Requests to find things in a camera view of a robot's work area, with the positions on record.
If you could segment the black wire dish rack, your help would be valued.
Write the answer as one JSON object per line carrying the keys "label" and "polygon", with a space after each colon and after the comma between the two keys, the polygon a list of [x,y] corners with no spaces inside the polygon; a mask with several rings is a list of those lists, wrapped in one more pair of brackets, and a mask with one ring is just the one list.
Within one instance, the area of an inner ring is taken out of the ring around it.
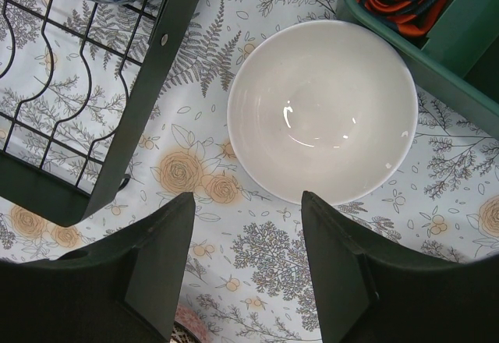
{"label": "black wire dish rack", "polygon": [[91,216],[130,161],[199,0],[1,0],[1,205]]}

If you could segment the plain white bowl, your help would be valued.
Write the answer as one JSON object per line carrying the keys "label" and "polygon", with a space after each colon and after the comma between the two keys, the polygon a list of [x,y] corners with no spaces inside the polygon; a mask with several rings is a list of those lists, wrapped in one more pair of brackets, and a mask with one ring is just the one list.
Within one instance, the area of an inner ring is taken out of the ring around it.
{"label": "plain white bowl", "polygon": [[339,20],[290,26],[263,41],[233,80],[229,139],[248,176],[300,203],[363,198],[405,160],[418,120],[416,85],[397,51]]}

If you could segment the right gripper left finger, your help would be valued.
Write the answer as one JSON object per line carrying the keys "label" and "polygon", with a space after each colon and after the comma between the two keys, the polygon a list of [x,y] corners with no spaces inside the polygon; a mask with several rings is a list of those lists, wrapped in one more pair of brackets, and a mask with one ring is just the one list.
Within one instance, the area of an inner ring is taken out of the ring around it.
{"label": "right gripper left finger", "polygon": [[2,261],[2,341],[168,341],[194,218],[193,194],[182,193],[56,260]]}

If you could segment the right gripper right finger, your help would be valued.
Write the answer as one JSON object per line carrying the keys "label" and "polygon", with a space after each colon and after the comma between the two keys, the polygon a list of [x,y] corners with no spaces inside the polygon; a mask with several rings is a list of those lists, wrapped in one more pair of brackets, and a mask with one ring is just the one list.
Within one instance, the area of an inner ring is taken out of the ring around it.
{"label": "right gripper right finger", "polygon": [[427,256],[312,192],[301,216],[323,341],[497,341],[496,256],[464,264]]}

